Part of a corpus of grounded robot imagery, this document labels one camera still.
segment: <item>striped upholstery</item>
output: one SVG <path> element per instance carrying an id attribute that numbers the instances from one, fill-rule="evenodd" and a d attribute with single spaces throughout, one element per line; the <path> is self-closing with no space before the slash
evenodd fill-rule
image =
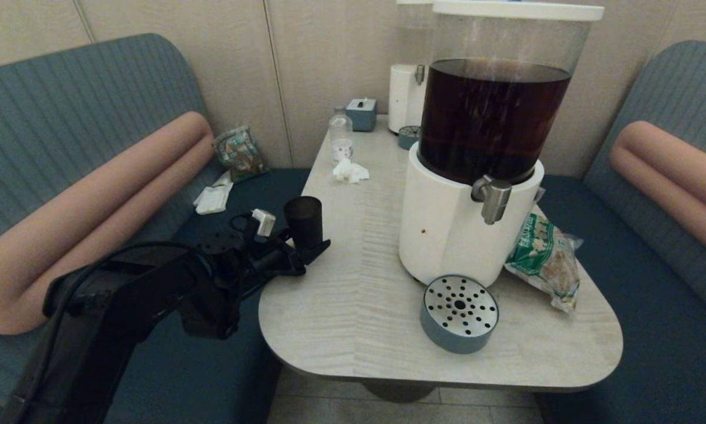
<path id="1" fill-rule="evenodd" d="M 191 110 L 205 115 L 194 75 L 175 46 L 159 35 L 136 35 L 0 67 L 0 234 Z M 191 215 L 193 199 L 219 172 L 219 165 L 210 163 L 135 239 L 171 238 Z M 0 336 L 0 403 L 38 333 Z"/>
<path id="2" fill-rule="evenodd" d="M 634 121 L 648 121 L 706 153 L 706 42 L 678 43 L 646 65 L 584 179 L 706 302 L 706 248 L 609 166 L 614 141 Z M 657 281 L 644 284 L 659 290 Z"/>

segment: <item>beverage dispenser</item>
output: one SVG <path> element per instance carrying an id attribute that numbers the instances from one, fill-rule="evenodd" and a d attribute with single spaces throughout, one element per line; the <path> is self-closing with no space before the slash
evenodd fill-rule
<path id="1" fill-rule="evenodd" d="M 434 33 L 433 0 L 397 0 L 397 64 L 390 68 L 389 129 L 420 125 Z"/>
<path id="2" fill-rule="evenodd" d="M 421 139 L 407 166 L 399 255 L 419 281 L 492 284 L 543 179 L 538 160 L 595 6 L 436 0 Z"/>

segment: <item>table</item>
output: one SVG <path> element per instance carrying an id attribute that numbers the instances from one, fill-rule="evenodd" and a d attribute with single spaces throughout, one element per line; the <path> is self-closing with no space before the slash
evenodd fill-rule
<path id="1" fill-rule="evenodd" d="M 303 194 L 323 203 L 332 240 L 302 277 L 277 277 L 261 294 L 258 318 L 274 354 L 301 373 L 361 383 L 574 392 L 608 376 L 622 355 L 622 330 L 586 270 L 574 316 L 506 271 L 490 286 L 500 320 L 470 355 L 440 348 L 418 320 L 425 285 L 398 256 L 407 152 L 380 115 L 355 132 L 353 161 L 371 180 L 332 178 L 329 136 Z"/>

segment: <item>drip tray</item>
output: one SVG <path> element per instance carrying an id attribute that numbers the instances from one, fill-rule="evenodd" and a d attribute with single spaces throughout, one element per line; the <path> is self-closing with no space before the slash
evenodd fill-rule
<path id="1" fill-rule="evenodd" d="M 499 307 L 486 287 L 463 276 L 442 276 L 423 294 L 420 325 L 431 341 L 454 353 L 473 353 L 486 344 Z"/>

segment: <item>black cup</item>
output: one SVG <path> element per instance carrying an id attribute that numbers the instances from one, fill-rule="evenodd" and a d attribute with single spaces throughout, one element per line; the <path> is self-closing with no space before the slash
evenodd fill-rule
<path id="1" fill-rule="evenodd" d="M 285 218 L 296 249 L 308 249 L 323 241 L 319 199 L 301 196 L 288 201 L 285 204 Z"/>

